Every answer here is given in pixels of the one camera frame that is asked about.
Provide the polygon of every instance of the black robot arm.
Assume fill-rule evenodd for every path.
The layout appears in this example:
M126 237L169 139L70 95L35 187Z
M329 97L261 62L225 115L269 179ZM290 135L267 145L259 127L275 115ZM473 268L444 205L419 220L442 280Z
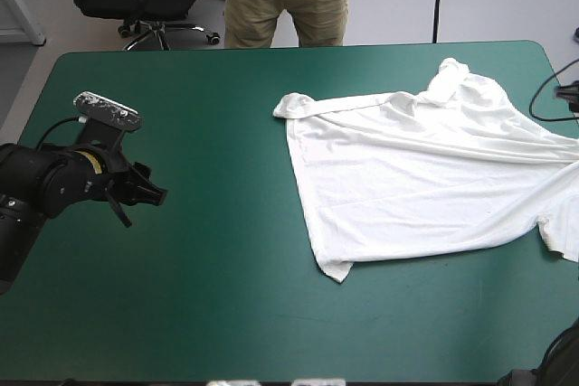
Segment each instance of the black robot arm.
M46 219L69 205L107 201L128 227L122 203L165 199L166 190L150 182L150 169L130 164L121 152L125 133L140 128L140 115L90 92L74 104L85 126L72 146L0 146L0 294L14 282Z

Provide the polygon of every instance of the wrinkled fabric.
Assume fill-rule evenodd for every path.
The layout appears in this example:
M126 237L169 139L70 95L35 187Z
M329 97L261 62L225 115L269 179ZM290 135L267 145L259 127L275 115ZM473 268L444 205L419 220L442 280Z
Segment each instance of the wrinkled fabric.
M490 248L537 224L579 260L579 142L465 64L444 60L418 95L291 93L273 115L287 119L312 250L338 282L357 261Z

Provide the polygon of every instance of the gray floor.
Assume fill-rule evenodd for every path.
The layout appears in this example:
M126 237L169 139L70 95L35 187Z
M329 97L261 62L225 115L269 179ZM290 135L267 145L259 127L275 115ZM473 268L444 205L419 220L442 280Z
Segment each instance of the gray floor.
M32 61L30 47L0 46L0 87L3 92L0 119L2 108L10 106L15 99L0 129L0 143L17 139L61 54L119 50L125 43L116 32L119 23L84 17L72 0L24 1L38 17L47 43L38 49ZM433 1L350 0L345 44L429 42ZM189 18L223 34L223 6L224 0L198 0ZM579 57L579 43L572 38L577 26L577 0L442 0L439 41L533 40L545 47L554 68L558 69ZM222 47L220 44L210 48L203 36L185 33L172 34L171 42L180 49L214 50ZM296 44L290 17L284 14L280 18L274 46ZM570 69L561 77L562 82L578 79L579 67Z

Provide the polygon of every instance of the green table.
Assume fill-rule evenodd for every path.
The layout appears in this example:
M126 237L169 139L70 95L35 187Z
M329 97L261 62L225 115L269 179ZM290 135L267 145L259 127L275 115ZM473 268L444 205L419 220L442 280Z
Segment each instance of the green table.
M291 91L418 92L449 56L525 113L552 73L533 42L60 58L21 143L92 90L143 115L124 151L169 194L128 208L128 230L97 202L45 226L0 297L0 379L495 381L536 366L577 315L576 264L532 231L496 249L356 264L338 285L316 267L285 125L271 115ZM567 113L548 94L539 113Z

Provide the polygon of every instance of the khaki pants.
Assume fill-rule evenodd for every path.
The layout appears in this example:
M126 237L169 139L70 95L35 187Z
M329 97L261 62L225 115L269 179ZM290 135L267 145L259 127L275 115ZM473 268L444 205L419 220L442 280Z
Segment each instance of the khaki pants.
M342 44L347 0L226 0L225 48L270 47L284 9L300 47Z

